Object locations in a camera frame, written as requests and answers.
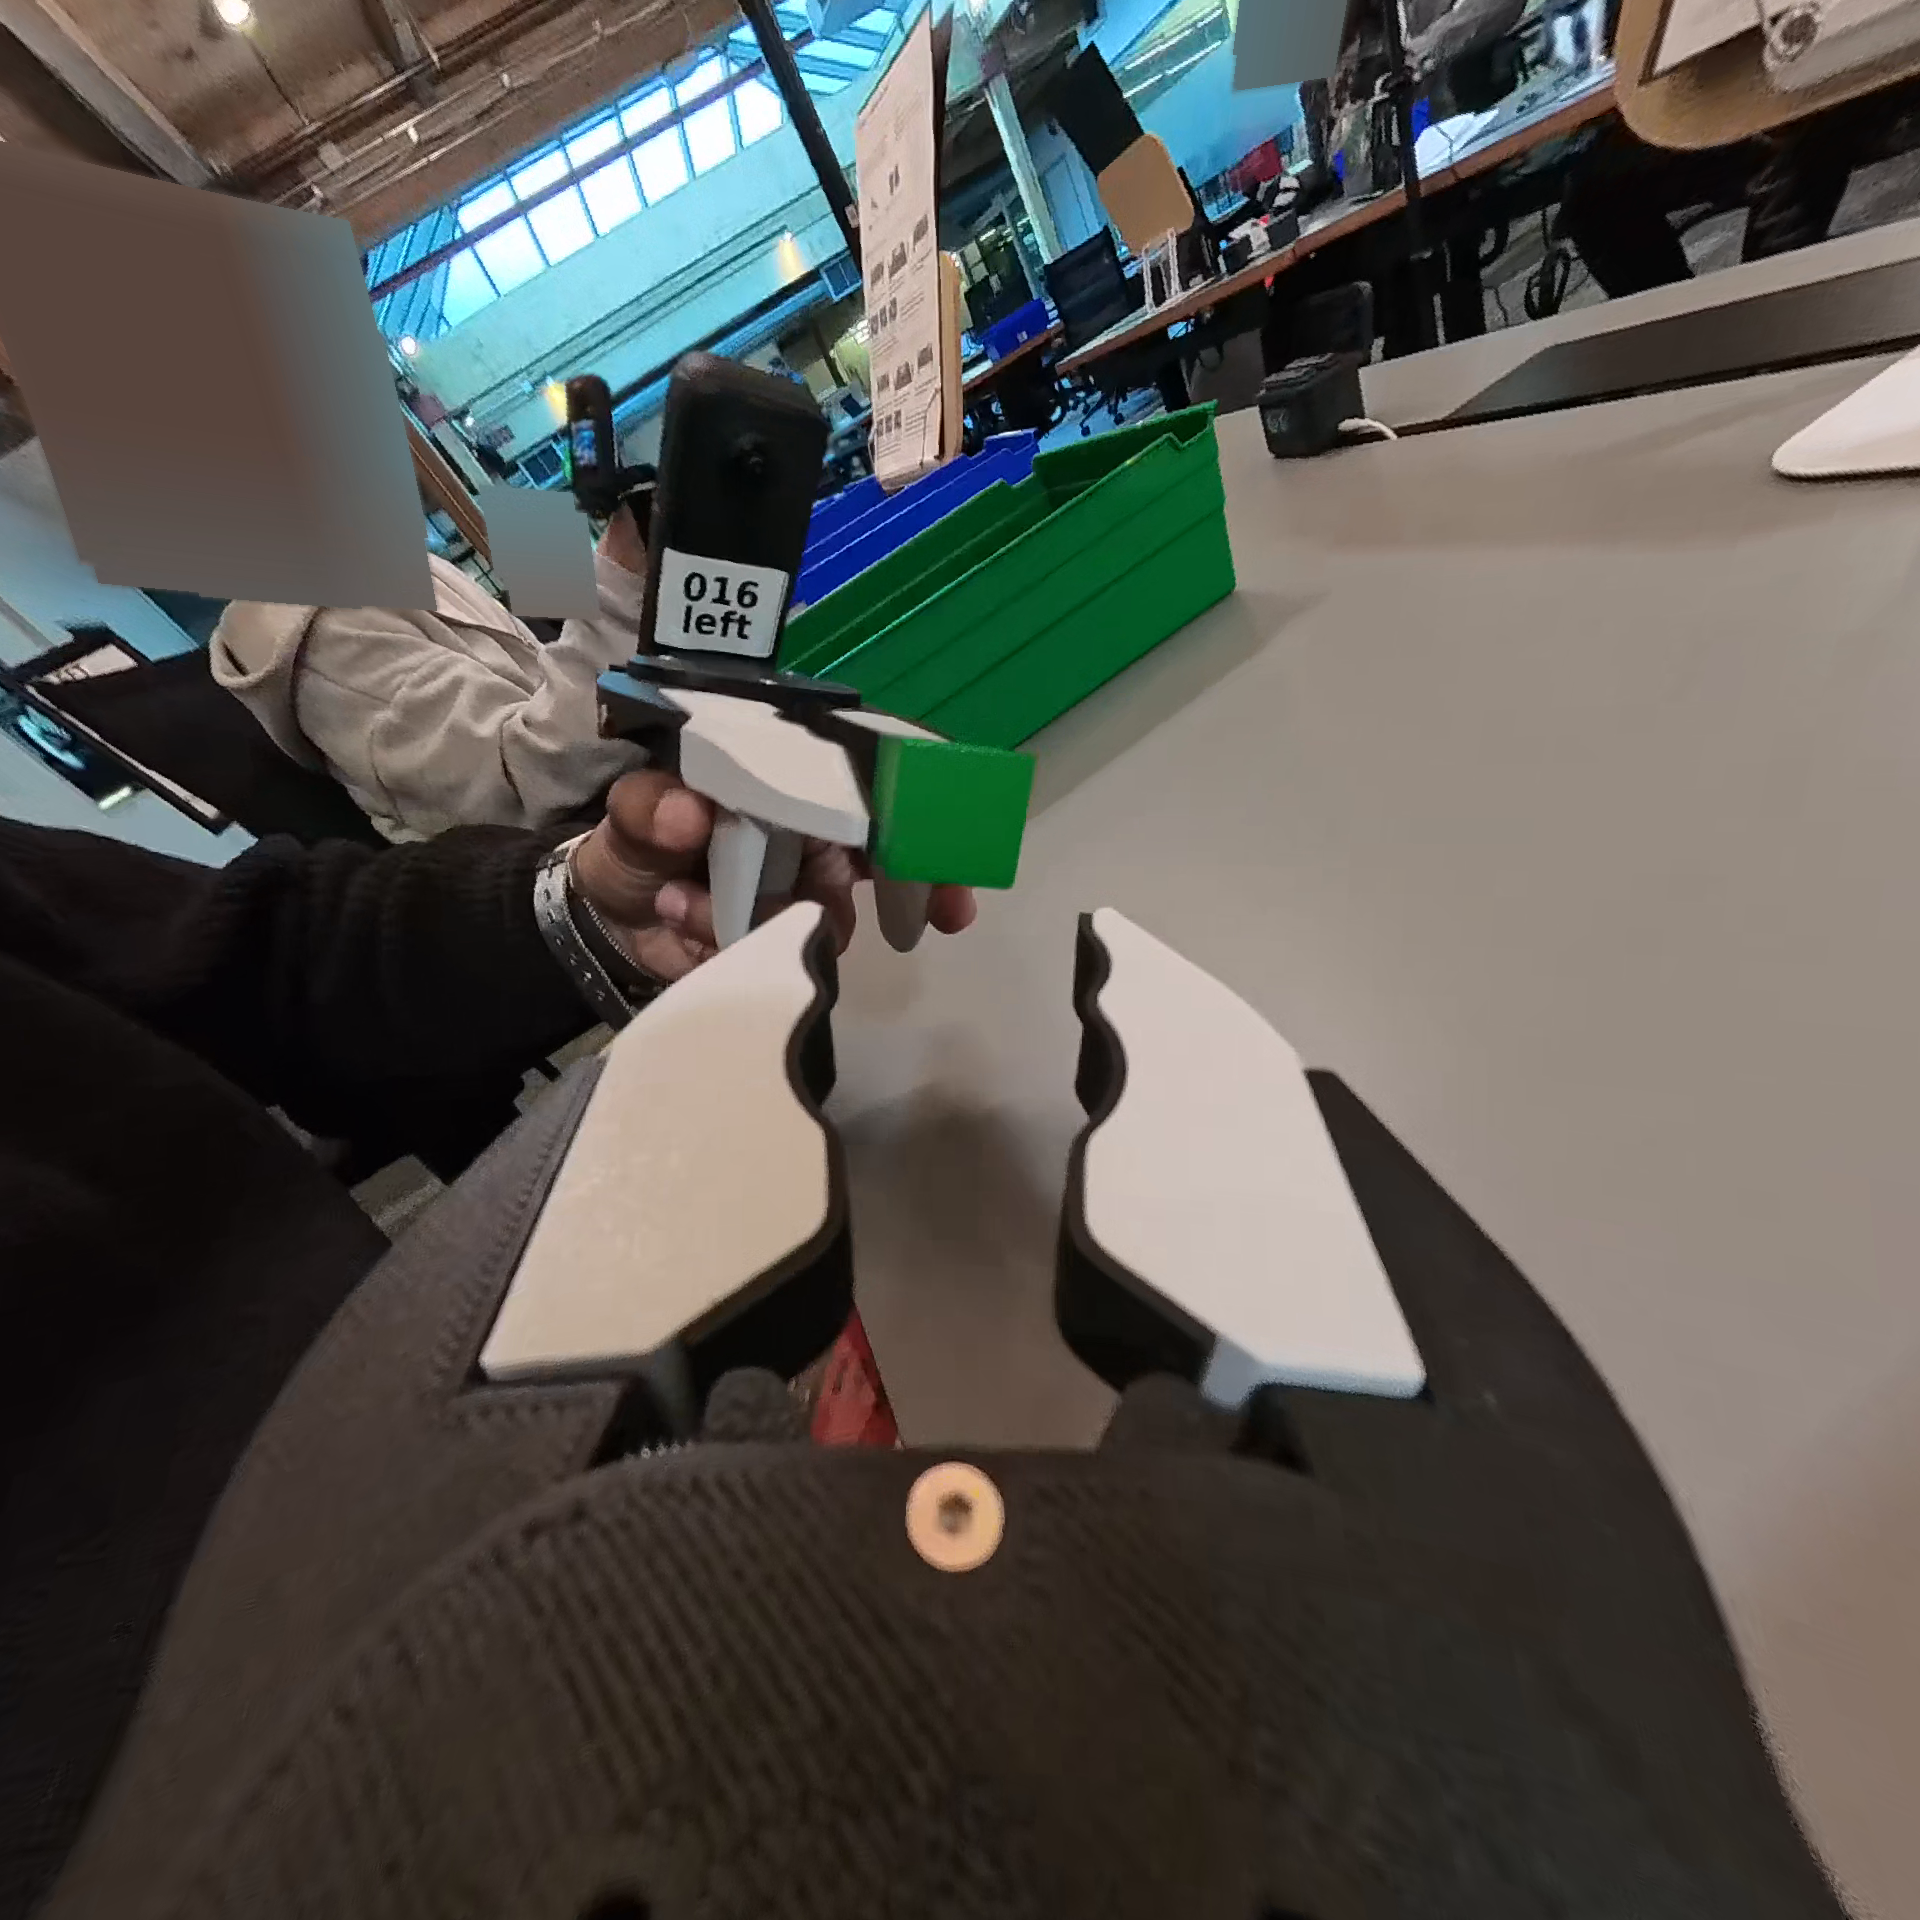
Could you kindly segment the black desk mat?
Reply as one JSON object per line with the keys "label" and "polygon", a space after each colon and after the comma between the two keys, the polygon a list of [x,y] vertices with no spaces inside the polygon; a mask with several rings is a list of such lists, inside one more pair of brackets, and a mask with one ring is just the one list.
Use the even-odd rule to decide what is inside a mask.
{"label": "black desk mat", "polygon": [[1423,406],[1406,423],[1406,431],[1680,393],[1908,349],[1914,343],[1917,261],[1908,257],[1553,343],[1448,409]]}

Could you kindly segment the person's left forearm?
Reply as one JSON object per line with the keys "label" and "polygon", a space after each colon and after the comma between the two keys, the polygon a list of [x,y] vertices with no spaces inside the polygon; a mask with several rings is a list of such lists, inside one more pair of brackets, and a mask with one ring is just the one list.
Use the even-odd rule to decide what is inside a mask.
{"label": "person's left forearm", "polygon": [[594,1021],[536,922],[552,838],[266,837],[222,869],[4,821],[4,1149],[209,1168],[513,1092]]}

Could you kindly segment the instruction board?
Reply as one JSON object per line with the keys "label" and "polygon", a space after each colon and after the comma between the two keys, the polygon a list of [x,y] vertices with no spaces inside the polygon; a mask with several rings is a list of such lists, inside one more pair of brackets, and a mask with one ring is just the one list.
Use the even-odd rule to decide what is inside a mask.
{"label": "instruction board", "polygon": [[870,466],[896,493],[962,441],[958,268],[940,233],[952,7],[922,4],[854,116]]}

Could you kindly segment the green cube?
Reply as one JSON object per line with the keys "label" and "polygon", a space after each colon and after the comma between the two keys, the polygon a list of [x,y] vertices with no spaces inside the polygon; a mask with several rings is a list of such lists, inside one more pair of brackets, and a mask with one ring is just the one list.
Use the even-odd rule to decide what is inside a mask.
{"label": "green cube", "polygon": [[1008,890],[1038,764],[1023,751],[881,735],[870,778],[870,864],[887,879]]}

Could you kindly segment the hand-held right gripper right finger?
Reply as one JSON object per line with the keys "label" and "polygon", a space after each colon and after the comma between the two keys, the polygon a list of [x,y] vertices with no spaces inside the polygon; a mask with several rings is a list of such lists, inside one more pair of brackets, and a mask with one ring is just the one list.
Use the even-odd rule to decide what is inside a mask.
{"label": "hand-held right gripper right finger", "polygon": [[1426,1366],[1306,1068],[1246,999],[1113,906],[1076,920],[1053,1321],[1108,1390],[1416,1401]]}

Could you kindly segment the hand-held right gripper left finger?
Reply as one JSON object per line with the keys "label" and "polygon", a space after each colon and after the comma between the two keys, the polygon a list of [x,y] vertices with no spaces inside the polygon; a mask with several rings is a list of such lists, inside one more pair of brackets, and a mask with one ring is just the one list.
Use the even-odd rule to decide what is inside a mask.
{"label": "hand-held right gripper left finger", "polygon": [[837,941],[793,902],[668,986],[600,1054],[474,1366],[631,1384],[700,1423],[722,1375],[804,1377],[853,1314],[832,1089]]}

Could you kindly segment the wooden sheet board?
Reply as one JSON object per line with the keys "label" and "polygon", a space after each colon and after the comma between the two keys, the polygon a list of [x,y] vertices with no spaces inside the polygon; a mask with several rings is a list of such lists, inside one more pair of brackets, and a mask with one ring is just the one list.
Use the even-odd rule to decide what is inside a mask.
{"label": "wooden sheet board", "polygon": [[1094,174],[1094,189],[1137,263],[1142,308],[1161,310],[1183,290],[1181,239],[1198,218],[1183,174],[1165,141],[1142,130]]}
{"label": "wooden sheet board", "polygon": [[1648,72],[1652,38],[1673,1],[1621,1],[1613,47],[1616,109],[1631,134],[1669,152],[1701,152],[1785,127],[1914,80],[1914,55],[1893,56],[1801,88],[1773,86],[1756,41],[1737,41],[1661,78]]}

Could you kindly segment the green plastic bin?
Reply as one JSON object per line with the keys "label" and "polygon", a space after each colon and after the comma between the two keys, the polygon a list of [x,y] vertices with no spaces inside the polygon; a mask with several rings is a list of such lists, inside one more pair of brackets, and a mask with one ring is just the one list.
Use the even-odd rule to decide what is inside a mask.
{"label": "green plastic bin", "polygon": [[1237,589],[1215,406],[1038,455],[786,618],[782,670],[1015,749]]}

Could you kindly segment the person's left hand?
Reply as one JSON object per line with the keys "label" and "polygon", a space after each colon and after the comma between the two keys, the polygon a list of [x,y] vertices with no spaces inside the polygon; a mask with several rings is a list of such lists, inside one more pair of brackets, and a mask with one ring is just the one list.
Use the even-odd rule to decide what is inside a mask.
{"label": "person's left hand", "polygon": [[[713,804],[674,775],[625,772],[613,782],[599,824],[569,854],[575,901],[594,911],[638,972],[668,984],[719,950],[709,893],[713,822]],[[780,901],[814,901],[837,952],[845,956],[870,878],[863,853],[807,838],[797,876]],[[976,893],[954,882],[933,885],[922,920],[943,937],[967,933],[976,922]]]}

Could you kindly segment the black charger box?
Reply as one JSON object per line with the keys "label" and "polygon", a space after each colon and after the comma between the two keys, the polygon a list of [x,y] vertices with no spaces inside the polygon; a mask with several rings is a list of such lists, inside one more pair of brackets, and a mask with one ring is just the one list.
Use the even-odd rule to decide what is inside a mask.
{"label": "black charger box", "polygon": [[1266,375],[1254,409],[1268,455],[1309,458],[1356,438],[1366,417],[1360,368],[1350,351],[1319,351]]}

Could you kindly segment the white stand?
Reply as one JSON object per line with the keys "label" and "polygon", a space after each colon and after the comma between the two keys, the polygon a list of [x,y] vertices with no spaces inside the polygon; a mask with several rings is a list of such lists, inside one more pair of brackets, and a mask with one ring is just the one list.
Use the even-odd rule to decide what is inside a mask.
{"label": "white stand", "polygon": [[1908,349],[1793,431],[1770,453],[1770,470],[1793,481],[1917,474],[1917,360]]}

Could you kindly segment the red object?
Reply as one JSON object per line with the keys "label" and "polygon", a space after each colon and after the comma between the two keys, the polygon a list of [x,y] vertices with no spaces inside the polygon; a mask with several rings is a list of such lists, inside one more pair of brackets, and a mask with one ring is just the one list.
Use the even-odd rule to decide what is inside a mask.
{"label": "red object", "polygon": [[901,1446],[894,1404],[857,1310],[848,1314],[809,1381],[807,1433],[814,1444],[826,1449]]}

